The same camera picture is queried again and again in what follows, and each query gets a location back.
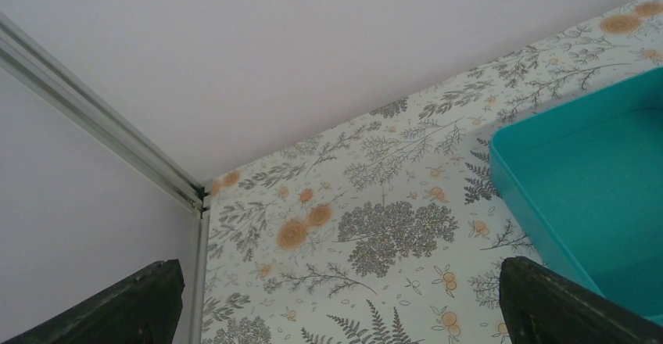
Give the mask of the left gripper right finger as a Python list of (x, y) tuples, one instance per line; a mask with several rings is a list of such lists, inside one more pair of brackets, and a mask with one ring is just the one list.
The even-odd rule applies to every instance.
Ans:
[(513, 343), (661, 343), (662, 326), (523, 256), (500, 266), (499, 305)]

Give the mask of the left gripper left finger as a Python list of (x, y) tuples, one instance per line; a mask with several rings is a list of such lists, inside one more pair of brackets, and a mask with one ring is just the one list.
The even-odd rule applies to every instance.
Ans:
[(172, 343), (183, 309), (180, 261), (157, 261), (7, 343)]

